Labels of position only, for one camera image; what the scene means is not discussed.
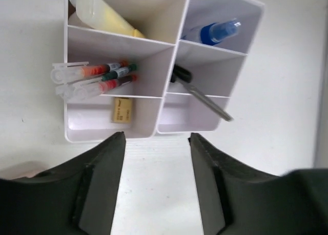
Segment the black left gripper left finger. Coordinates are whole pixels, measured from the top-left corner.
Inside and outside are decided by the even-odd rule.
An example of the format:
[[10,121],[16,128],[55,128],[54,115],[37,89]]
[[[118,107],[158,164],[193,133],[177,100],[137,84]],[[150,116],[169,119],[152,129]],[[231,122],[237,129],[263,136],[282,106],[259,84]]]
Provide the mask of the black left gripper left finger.
[[1,179],[1,234],[110,234],[126,137],[31,177]]

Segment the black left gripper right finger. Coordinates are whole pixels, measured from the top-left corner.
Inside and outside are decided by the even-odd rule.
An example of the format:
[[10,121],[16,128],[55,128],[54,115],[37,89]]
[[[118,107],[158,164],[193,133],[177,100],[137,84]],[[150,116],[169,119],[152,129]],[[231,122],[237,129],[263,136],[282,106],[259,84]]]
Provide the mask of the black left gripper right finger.
[[204,234],[327,234],[327,169],[275,176],[189,137]]

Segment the red gel pen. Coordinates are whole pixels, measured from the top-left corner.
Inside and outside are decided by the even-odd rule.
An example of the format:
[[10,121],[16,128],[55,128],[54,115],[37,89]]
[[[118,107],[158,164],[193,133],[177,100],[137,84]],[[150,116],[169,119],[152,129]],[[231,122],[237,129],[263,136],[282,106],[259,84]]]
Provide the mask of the red gel pen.
[[127,75],[115,80],[99,81],[82,85],[73,91],[73,99],[85,100],[104,94],[110,90],[137,80],[137,75]]
[[89,65],[89,62],[53,64],[50,77],[55,84],[61,85],[87,79],[92,76],[103,75],[110,71],[126,67],[127,65],[127,61],[100,65]]

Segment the green gel pen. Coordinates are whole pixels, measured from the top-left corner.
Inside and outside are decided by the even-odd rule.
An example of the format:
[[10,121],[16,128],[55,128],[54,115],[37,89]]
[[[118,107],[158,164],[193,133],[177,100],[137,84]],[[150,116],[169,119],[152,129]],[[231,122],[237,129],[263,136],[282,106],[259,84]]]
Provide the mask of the green gel pen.
[[126,67],[122,67],[113,71],[110,71],[108,73],[105,73],[103,75],[98,76],[92,76],[87,79],[67,83],[67,84],[57,84],[58,86],[55,88],[56,95],[61,96],[65,101],[69,101],[73,99],[73,91],[75,88],[78,88],[82,85],[95,83],[99,81],[108,81],[108,80],[115,80],[119,79],[121,77],[131,75],[131,72],[137,70],[136,64],[128,64]]

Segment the black handled scissors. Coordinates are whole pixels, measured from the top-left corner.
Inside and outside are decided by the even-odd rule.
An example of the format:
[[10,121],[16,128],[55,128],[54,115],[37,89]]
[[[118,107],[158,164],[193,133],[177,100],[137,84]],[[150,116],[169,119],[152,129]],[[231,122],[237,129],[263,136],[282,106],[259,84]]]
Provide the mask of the black handled scissors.
[[193,79],[193,75],[189,70],[179,65],[174,65],[173,72],[170,79],[171,83],[178,82],[182,84],[182,86],[187,90],[189,94],[194,96],[197,100],[203,103],[206,107],[208,107],[220,118],[224,119],[227,122],[232,121],[233,118],[227,112],[225,112],[224,109],[222,109],[220,106],[214,103],[212,99],[207,97],[198,88],[196,88],[194,85],[191,84],[192,79]]

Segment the clear bottle blue cap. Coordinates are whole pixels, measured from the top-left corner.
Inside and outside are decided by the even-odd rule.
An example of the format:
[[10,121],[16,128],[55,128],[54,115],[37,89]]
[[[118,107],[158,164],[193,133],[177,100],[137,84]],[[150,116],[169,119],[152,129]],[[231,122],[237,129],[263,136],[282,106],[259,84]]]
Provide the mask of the clear bottle blue cap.
[[182,34],[181,39],[209,46],[215,46],[226,38],[238,35],[241,22],[232,19],[223,23],[211,23],[205,26],[194,27]]

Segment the yellow highlighter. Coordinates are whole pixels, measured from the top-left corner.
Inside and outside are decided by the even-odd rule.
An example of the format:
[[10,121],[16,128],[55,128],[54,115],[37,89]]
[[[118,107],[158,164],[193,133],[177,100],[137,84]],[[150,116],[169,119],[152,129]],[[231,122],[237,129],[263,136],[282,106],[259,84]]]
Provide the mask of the yellow highlighter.
[[77,17],[95,30],[138,38],[145,37],[104,0],[76,0],[75,9]]

